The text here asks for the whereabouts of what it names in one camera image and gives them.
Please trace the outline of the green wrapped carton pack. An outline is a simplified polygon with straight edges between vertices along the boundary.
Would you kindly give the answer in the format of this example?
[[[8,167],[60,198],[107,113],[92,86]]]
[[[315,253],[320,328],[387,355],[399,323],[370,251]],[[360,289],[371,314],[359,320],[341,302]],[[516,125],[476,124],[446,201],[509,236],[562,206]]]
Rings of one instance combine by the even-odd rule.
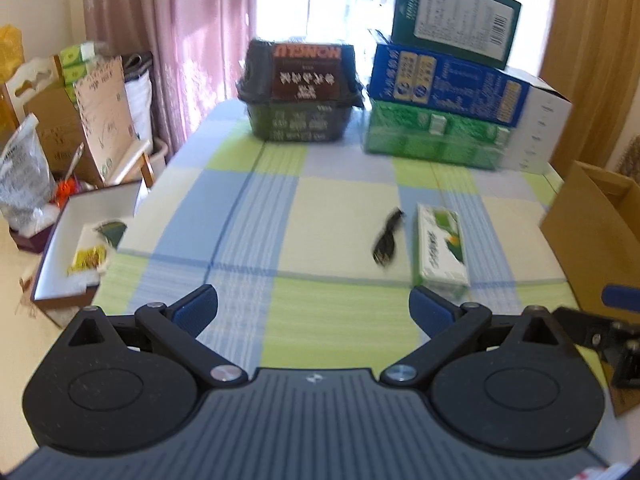
[[[512,130],[492,122],[374,101],[364,149],[372,154],[495,170]]]

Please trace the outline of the cardboard boxes pile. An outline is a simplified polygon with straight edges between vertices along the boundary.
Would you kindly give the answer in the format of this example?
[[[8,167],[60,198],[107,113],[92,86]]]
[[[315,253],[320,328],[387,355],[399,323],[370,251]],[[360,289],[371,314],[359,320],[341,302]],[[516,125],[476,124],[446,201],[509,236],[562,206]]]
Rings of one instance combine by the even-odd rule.
[[[119,56],[89,42],[34,58],[1,83],[1,143],[28,116],[55,177],[102,188],[131,180],[151,141],[137,135]]]

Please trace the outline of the checkered tablecloth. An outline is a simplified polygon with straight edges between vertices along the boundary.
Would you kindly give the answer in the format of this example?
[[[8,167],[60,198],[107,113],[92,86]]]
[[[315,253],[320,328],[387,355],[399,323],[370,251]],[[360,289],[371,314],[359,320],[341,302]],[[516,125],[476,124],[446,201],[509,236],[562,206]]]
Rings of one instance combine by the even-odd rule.
[[[171,304],[212,284],[220,307],[201,334],[246,370],[369,367],[416,348],[411,322],[416,205],[460,217],[471,286],[497,313],[572,306],[539,222],[554,174],[366,154],[352,115],[329,144],[271,144],[239,101],[217,105],[154,184],[96,293],[106,312]]]

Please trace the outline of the brown cardboard box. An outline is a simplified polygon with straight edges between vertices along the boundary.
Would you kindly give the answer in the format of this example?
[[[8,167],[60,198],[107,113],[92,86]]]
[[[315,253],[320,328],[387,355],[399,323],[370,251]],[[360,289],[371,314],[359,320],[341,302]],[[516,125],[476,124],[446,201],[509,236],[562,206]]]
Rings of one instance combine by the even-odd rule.
[[[540,230],[570,284],[578,311],[639,325],[639,312],[609,308],[601,300],[608,284],[639,288],[638,183],[576,162]],[[614,387],[612,367],[602,365],[614,413],[620,416],[638,406],[639,386]]]

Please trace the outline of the blue carton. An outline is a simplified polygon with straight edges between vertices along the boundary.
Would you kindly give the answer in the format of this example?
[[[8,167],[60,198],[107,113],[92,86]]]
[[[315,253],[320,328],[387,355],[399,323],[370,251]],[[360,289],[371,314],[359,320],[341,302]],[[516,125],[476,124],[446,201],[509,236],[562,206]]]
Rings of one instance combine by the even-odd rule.
[[[454,56],[378,44],[368,84],[371,99],[439,110],[513,128],[529,84],[502,70]]]

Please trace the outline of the white tray box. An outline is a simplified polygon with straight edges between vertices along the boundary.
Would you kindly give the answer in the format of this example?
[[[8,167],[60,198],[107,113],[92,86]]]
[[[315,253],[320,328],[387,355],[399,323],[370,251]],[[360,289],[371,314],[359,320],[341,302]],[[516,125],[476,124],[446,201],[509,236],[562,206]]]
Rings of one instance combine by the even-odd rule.
[[[42,310],[85,307],[92,303],[115,248],[98,232],[108,222],[130,226],[148,189],[141,181],[72,196],[58,216],[32,285],[30,299]],[[95,269],[74,271],[82,250],[103,247],[106,260]]]

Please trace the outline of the clear plastic bag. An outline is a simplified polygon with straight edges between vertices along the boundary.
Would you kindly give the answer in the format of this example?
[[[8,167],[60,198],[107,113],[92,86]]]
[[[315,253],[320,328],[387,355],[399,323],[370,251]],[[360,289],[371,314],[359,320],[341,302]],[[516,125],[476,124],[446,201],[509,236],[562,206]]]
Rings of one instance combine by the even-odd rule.
[[[31,237],[50,226],[58,214],[50,204],[56,184],[29,114],[1,153],[1,213],[11,229]]]

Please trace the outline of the yellow plastic bag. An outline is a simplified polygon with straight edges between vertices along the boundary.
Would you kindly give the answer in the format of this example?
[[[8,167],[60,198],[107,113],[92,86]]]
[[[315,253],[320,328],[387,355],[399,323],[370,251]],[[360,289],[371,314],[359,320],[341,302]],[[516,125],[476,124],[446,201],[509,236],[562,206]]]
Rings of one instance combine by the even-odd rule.
[[[24,63],[22,32],[15,26],[0,27],[0,82],[9,80]]]

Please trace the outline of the green white medicine box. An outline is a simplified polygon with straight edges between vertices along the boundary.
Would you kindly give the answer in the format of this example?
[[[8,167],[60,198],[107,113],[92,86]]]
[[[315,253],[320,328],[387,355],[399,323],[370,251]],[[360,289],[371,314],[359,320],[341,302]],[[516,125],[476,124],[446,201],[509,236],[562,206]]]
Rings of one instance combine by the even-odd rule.
[[[417,204],[413,225],[413,284],[458,301],[470,287],[459,215],[445,207]]]

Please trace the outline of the dark green carton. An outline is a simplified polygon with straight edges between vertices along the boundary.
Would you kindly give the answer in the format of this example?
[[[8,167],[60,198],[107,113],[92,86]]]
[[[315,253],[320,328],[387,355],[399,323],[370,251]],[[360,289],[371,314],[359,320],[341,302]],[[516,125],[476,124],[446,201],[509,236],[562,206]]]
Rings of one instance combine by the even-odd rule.
[[[390,41],[503,70],[521,7],[516,0],[395,0]]]

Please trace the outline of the brown curtain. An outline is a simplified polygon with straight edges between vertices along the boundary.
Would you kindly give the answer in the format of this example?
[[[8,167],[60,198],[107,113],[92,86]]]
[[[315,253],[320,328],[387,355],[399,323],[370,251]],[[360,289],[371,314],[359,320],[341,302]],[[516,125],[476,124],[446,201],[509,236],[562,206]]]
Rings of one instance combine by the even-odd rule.
[[[551,166],[605,166],[639,85],[639,0],[554,0],[540,76],[572,103]]]

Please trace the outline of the black instant noodle bowl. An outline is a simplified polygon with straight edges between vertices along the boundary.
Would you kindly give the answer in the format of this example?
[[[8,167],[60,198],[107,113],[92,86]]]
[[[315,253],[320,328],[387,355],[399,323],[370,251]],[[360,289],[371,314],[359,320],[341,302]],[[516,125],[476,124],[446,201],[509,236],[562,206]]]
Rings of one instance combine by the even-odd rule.
[[[334,142],[344,136],[363,85],[351,44],[250,40],[236,83],[250,128],[268,142]]]

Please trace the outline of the pink curtain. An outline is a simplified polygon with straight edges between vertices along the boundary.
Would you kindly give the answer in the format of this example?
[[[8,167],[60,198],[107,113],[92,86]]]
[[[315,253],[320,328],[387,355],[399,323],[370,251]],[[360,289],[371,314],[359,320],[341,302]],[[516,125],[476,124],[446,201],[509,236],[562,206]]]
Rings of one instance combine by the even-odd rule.
[[[84,0],[87,36],[153,57],[155,133],[178,153],[208,113],[236,96],[256,34],[257,0]]]

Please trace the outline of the white tall box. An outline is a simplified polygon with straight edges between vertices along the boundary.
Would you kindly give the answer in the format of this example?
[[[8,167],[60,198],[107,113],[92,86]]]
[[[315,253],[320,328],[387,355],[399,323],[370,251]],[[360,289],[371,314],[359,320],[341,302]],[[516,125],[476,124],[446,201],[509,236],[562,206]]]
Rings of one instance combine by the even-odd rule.
[[[526,82],[529,88],[500,168],[544,174],[570,117],[572,103],[536,76],[512,68],[506,73]]]

